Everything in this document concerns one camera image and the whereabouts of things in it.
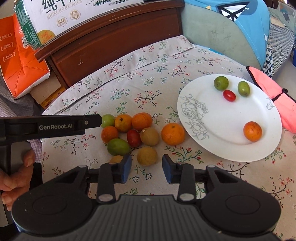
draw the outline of white plate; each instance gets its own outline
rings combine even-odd
[[[214,79],[218,76],[228,78],[228,89],[236,94],[234,102],[224,99],[223,92],[215,89]],[[191,81],[179,95],[178,115],[189,135],[206,150],[231,161],[251,162],[276,149],[282,126],[277,108],[260,88],[247,81],[251,93],[248,97],[240,96],[237,85],[242,80],[211,74]],[[244,136],[243,128],[249,121],[262,128],[262,137],[257,142]]]

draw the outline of orange paper bag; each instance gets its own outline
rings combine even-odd
[[[14,14],[0,19],[0,67],[12,96],[18,99],[49,78],[45,61],[39,63]]]

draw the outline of red cherry tomato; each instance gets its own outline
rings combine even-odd
[[[235,99],[237,98],[235,93],[233,93],[232,91],[230,90],[224,90],[223,91],[223,96],[226,100],[230,101],[230,102],[233,102],[235,101]]]
[[[140,134],[136,130],[129,130],[126,135],[130,147],[135,148],[141,145]]]

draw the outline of green olive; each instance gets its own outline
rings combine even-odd
[[[214,86],[219,91],[224,91],[227,89],[229,81],[225,76],[218,76],[214,80]]]
[[[239,94],[243,97],[249,96],[251,92],[250,86],[246,81],[239,82],[239,84],[237,85],[237,90],[239,91]]]

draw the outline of screw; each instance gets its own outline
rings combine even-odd
[[[180,195],[182,201],[191,201],[194,199],[194,195],[191,193],[183,193]]]
[[[109,202],[113,200],[113,196],[111,194],[102,194],[99,196],[99,200],[101,202]]]

